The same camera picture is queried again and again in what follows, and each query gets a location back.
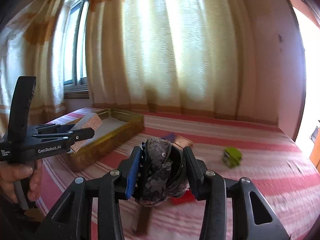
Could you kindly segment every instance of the sheer curtain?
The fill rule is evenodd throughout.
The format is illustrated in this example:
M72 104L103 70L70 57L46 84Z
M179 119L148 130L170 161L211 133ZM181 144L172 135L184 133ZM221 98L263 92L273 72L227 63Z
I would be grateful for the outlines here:
M251 5L257 1L265 3L260 13ZM267 2L90 0L92 103L276 124L278 66L264 63L270 54L259 48L278 40L275 30L265 36L252 24L257 15L270 16Z
M29 122L40 124L64 114L62 37L72 0L33 0L0 34L0 133L7 129L17 78L37 77Z

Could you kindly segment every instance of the human hand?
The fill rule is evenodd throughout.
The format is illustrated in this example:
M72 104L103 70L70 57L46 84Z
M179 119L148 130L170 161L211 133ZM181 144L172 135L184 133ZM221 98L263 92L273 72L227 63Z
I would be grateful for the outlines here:
M8 164L0 162L0 190L11 201L18 203L17 196L14 192L13 182L25 179L32 174L29 181L28 199L35 201L40 197L41 179L42 179L42 159L36 160L34 170L24 164Z

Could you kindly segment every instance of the pink striped bedsheet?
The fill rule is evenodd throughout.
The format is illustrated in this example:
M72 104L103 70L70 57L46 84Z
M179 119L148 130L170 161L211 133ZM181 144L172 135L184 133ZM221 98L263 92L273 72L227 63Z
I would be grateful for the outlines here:
M65 124L100 109L82 108L53 120ZM97 163L73 172L60 156L44 159L42 194L37 206L47 214L68 185L78 176L94 179L116 168L135 145L151 136L169 132L193 141L193 152L207 167L225 178L249 177L262 192L292 239L301 240L320 214L320 175L295 143L275 126L226 121L168 113L144 113L145 129ZM241 166L230 170L221 161L223 149L237 147L243 153ZM126 239L199 239L204 201L173 206L170 201L153 208L148 234L131 231L137 209L133 199L120 201ZM232 203L227 202L227 239L232 239ZM92 208L92 239L97 238L97 201Z

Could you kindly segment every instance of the gray sequined fabric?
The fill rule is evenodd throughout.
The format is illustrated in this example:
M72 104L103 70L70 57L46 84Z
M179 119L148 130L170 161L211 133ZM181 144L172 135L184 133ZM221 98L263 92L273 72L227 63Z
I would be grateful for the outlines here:
M171 173L171 161L167 161L161 165L159 171L152 174L143 189L142 200L151 203L162 200L166 196L166 183Z
M144 206L157 206L170 196L182 196L189 185L185 159L180 150L172 148L170 141L159 138L148 139L146 148L152 165L142 195L136 201Z
M161 169L162 164L168 159L172 143L159 138L150 138L147 140L148 153L152 160L154 171Z

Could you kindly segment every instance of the metal screw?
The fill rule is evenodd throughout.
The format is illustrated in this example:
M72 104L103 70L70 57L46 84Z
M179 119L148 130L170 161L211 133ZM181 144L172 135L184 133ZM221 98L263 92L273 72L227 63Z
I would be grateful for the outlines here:
M83 178L82 177L78 177L75 179L75 183L76 184L81 184L83 182Z
M118 171L118 170L112 170L112 171L110 171L110 175L111 176L118 176L120 174L120 171Z
M251 181L248 178L243 177L243 178L241 178L241 182L243 182L245 184L249 184Z
M212 176L216 175L216 173L215 173L214 171L211 171L211 170L207 170L207 171L205 172L205 174L206 174L207 176L209 176L209 177L212 177Z

